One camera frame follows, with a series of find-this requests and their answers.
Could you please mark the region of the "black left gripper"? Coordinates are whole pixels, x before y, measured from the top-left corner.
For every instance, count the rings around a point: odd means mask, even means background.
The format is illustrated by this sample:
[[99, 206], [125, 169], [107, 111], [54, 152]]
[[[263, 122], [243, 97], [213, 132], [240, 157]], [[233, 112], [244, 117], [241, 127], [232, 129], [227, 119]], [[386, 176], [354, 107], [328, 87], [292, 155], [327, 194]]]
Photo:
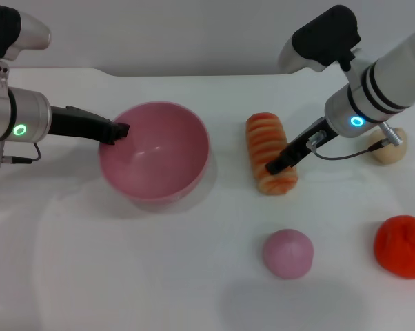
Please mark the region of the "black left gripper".
[[128, 136], [130, 126], [73, 106], [51, 107], [52, 121], [49, 134], [63, 137], [91, 139], [114, 145]]

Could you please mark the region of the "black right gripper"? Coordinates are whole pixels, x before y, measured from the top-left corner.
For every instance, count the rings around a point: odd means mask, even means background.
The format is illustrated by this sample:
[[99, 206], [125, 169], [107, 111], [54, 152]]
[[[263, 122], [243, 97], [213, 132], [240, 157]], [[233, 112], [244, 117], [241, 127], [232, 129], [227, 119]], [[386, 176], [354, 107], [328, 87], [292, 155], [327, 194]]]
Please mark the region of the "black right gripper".
[[320, 147], [336, 137], [337, 133], [331, 129], [326, 118], [321, 117], [295, 138], [279, 157], [268, 162], [265, 168], [270, 174], [279, 174], [309, 155], [312, 152], [310, 147], [312, 143]]

